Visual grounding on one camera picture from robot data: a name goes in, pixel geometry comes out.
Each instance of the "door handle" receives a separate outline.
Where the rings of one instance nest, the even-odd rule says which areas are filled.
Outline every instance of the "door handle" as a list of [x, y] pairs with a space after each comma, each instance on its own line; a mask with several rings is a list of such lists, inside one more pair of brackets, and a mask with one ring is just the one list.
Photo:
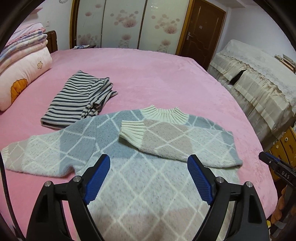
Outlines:
[[188, 32], [186, 40], [189, 40], [189, 38], [193, 38], [193, 36], [190, 35], [190, 32]]

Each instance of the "wooden headboard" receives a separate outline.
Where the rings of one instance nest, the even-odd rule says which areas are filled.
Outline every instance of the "wooden headboard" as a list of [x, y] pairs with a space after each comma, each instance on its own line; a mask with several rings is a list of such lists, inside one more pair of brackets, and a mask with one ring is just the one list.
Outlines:
[[46, 47], [48, 48], [50, 53], [57, 51], [57, 33], [53, 31], [49, 31], [47, 34], [48, 44]]

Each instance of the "metal screw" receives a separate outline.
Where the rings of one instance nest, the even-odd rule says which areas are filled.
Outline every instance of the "metal screw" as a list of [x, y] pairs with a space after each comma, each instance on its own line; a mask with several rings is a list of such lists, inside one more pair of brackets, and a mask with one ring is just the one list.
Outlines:
[[46, 181], [46, 182], [44, 183], [44, 186], [49, 187], [51, 184], [52, 184], [51, 181]]
[[81, 176], [75, 176], [74, 178], [73, 178], [73, 181], [74, 182], [79, 182], [81, 180]]
[[251, 182], [246, 182], [247, 187], [251, 188], [253, 186], [253, 183]]
[[224, 182], [224, 178], [222, 178], [222, 177], [217, 177], [216, 180], [219, 183], [223, 183]]

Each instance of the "ribbed cuff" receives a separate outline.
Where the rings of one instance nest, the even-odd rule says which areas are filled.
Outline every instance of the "ribbed cuff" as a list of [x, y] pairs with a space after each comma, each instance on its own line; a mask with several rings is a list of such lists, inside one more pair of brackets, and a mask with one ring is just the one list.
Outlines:
[[2, 159], [3, 159], [3, 163], [5, 164], [7, 159], [8, 159], [8, 146], [7, 147], [4, 147], [2, 150], [1, 150], [1, 155], [2, 155]]
[[143, 121], [126, 121], [121, 122], [121, 129], [119, 136], [126, 139], [134, 147], [138, 149], [142, 145], [142, 139], [145, 132], [145, 125]]
[[158, 109], [154, 105], [144, 108], [140, 110], [142, 115], [146, 119], [156, 120], [156, 121], [163, 121], [172, 124], [185, 124], [188, 119], [189, 115], [183, 113], [178, 107], [174, 109]]

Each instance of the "wooden door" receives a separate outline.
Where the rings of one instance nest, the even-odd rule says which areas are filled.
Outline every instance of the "wooden door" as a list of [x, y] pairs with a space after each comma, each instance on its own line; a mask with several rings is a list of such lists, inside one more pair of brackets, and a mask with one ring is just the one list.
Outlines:
[[203, 0], [196, 0], [181, 56], [194, 59], [207, 69], [220, 36], [225, 12]]

